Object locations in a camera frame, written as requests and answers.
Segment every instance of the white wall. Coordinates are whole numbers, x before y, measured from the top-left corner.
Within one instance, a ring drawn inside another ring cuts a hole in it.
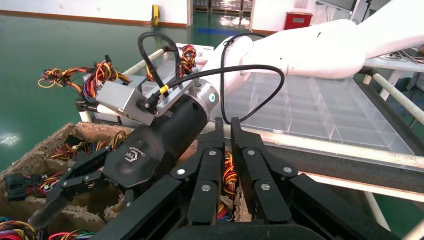
[[[354,20],[361,23],[367,9],[367,0],[358,0],[359,4]],[[335,8],[317,5],[317,0],[256,0],[253,10],[252,30],[279,32],[284,29],[287,12],[311,13],[313,14],[311,24],[318,25],[340,19],[350,19],[347,12]],[[390,0],[373,0],[371,9],[379,10]]]
[[[295,8],[295,2],[296,0],[255,0],[252,30],[282,31],[287,12]]]
[[[153,4],[161,22],[187,24],[187,0],[0,0],[0,10],[149,22]]]

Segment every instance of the green epoxy floor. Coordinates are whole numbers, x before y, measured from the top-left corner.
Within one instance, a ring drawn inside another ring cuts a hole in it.
[[[196,13],[190,28],[160,28],[177,43],[214,46],[231,35],[197,33],[199,28],[247,32],[249,19]],[[44,69],[91,66],[110,55],[125,71],[142,60],[137,39],[150,27],[74,22],[0,15],[0,142],[16,136],[13,146],[0,144],[0,172],[67,123],[80,120],[76,94],[69,88],[38,87]],[[146,40],[148,53],[162,44]],[[424,214],[410,201],[376,196],[392,229],[408,233]]]

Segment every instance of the black cable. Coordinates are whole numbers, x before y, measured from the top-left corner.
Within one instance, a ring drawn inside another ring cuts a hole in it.
[[[168,84],[169,89],[172,89],[172,88],[174,88],[176,86],[179,86],[182,83],[187,82],[187,81],[190,81],[190,80],[194,80],[194,79],[198,79],[198,78],[202,78],[202,77],[206,77],[206,76],[220,74],[221,79],[220,79],[220,90],[219,90],[219,94],[220,94],[220,97],[221,97],[221,114],[222,114],[222,118],[223,118],[224,122],[226,124],[229,124],[230,125],[231,123],[227,119],[227,115],[225,113],[225,96],[224,96],[225,95],[225,91],[224,91],[225,75],[224,74],[225,73],[230,73],[230,72],[247,71],[247,70],[268,70],[268,71],[276,72],[281,77],[281,80],[280,80],[280,83],[279,83],[278,87],[275,89],[275,91],[267,99],[265,99],[265,101],[263,101],[259,106],[257,106],[254,110],[252,110],[245,117],[241,118],[240,119],[240,123],[242,123],[242,122],[246,121],[247,119],[249,119],[251,116],[253,116],[255,113],[257,113],[262,107],[264,107],[267,103],[269,103],[280,92],[280,90],[284,86],[284,83],[285,83],[285,80],[286,80],[286,76],[284,75],[284,72],[281,69],[279,69],[277,67],[274,67],[274,66],[269,66],[269,65],[244,65],[244,66],[225,67],[225,57],[226,57],[226,51],[227,51],[228,47],[231,46],[231,44],[234,43],[234,40],[235,39],[240,38],[240,37],[243,37],[243,36],[257,36],[257,37],[261,37],[261,38],[264,38],[265,37],[264,35],[257,34],[257,33],[251,33],[251,32],[249,32],[249,33],[242,33],[242,34],[233,36],[230,40],[228,40],[225,43],[225,47],[224,47],[224,50],[222,52],[222,57],[221,57],[221,68],[220,69],[213,69],[213,70],[208,70],[208,71],[202,71],[202,72],[198,72],[198,73],[193,73],[193,74],[190,74],[189,76],[186,76],[186,77],[181,78],[181,79],[178,79],[178,71],[176,71],[176,78],[177,79],[175,81],[173,81],[173,82],[171,82],[171,83]],[[147,54],[145,52],[144,52],[144,55],[143,55],[142,48],[140,48],[140,52],[141,52],[141,55],[143,56],[143,58],[145,58],[145,59],[147,58],[147,60],[148,60],[148,57],[145,57],[145,56],[147,56]],[[179,65],[180,65],[180,61],[177,62],[177,65],[176,65],[175,69],[177,69]],[[156,106],[157,106],[157,104],[159,102],[160,96],[161,96],[161,92],[158,91],[158,92],[154,93],[148,99],[147,102],[149,103],[150,107],[156,108]]]
[[[198,73],[193,73],[189,76],[184,77],[181,80],[178,81],[174,81],[171,84],[169,84],[169,88],[172,89],[178,85],[181,85],[184,82],[193,80],[193,79],[198,79],[198,78],[203,78],[206,76],[211,76],[211,75],[217,75],[217,74],[225,74],[225,73],[230,73],[230,72],[238,72],[238,71],[247,71],[247,70],[268,70],[268,71],[273,71],[276,72],[280,75],[281,80],[280,83],[278,85],[278,87],[275,89],[275,91],[265,100],[263,101],[259,106],[257,106],[253,111],[251,111],[247,116],[243,117],[240,119],[240,122],[244,122],[247,119],[249,119],[252,115],[254,115],[257,111],[259,111],[263,106],[265,106],[267,103],[269,103],[278,93],[279,91],[283,88],[284,86],[284,82],[286,80],[286,76],[284,76],[284,72],[281,71],[281,69],[274,67],[274,66],[268,66],[268,65],[244,65],[244,66],[230,66],[230,67],[224,67],[224,68],[219,68],[219,69],[213,69],[213,70],[208,70],[208,71],[202,71],[202,72],[198,72]],[[159,100],[159,97],[161,96],[160,91],[156,92],[152,98],[157,98]],[[231,124],[227,118],[224,118],[224,114],[222,114],[222,118],[224,119],[224,121],[227,124]]]
[[[363,18],[362,18],[362,22],[361,22],[361,23],[363,23],[363,22],[364,22],[365,17],[367,16],[368,10],[370,10],[371,2],[372,2],[372,1],[373,1],[373,0],[367,0],[367,1],[366,1],[366,3],[368,4],[368,6],[366,6],[365,14],[363,15]]]
[[[225,58],[226,58],[226,54],[227,54],[227,49],[229,46],[231,46],[234,41],[238,38],[244,37],[244,36],[257,36],[260,38],[265,38],[264,35],[262,34],[258,34],[258,33],[253,33],[253,32],[247,32],[247,33],[242,33],[239,35],[235,35],[233,36],[230,40],[228,40],[226,43],[224,43],[224,50],[222,51],[222,56],[221,56],[221,69],[224,69],[225,67]],[[225,111],[225,91],[224,91],[224,86],[225,86],[225,79],[224,79],[224,73],[221,73],[221,81],[220,81],[220,90],[219,90],[219,94],[221,95],[221,115],[222,115],[222,119],[224,120],[224,122],[226,124],[231,124],[230,121],[228,121],[227,119],[227,114]],[[273,94],[277,94],[280,90],[276,90],[274,91]],[[269,101],[271,101],[271,99],[267,99],[264,101],[265,104],[267,104]],[[255,114],[257,111],[259,111],[259,109],[261,108],[255,108],[253,109],[248,115],[246,115],[245,117],[240,119],[240,123],[246,121],[247,119],[249,119],[253,114]]]
[[[170,45],[169,51],[173,52],[175,55],[175,78],[177,80],[180,79],[180,64],[181,64],[180,52],[178,51],[177,44],[174,41],[172,41],[172,39],[170,39],[169,37],[167,37],[166,35],[162,33],[145,32],[138,37],[138,49],[140,50],[140,54],[143,57],[144,61],[146,62],[146,65],[149,68],[150,73],[153,75],[155,82],[159,85],[159,87],[162,88],[164,86],[164,82],[162,82],[161,78],[159,77],[158,72],[153,66],[153,63],[150,61],[149,56],[147,55],[143,46],[143,41],[151,37],[160,37],[161,39],[163,39]]]

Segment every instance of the red box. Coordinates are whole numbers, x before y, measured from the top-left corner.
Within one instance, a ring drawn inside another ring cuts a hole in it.
[[[288,12],[284,30],[309,27],[313,16],[311,13]]]

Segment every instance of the clear plastic tray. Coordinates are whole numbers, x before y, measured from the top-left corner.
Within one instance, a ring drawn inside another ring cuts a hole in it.
[[[271,95],[279,81],[274,75],[252,74],[243,88],[225,98],[228,119],[246,116]],[[221,116],[218,106],[211,117]],[[241,125],[276,134],[414,154],[352,78],[288,76],[280,93]]]

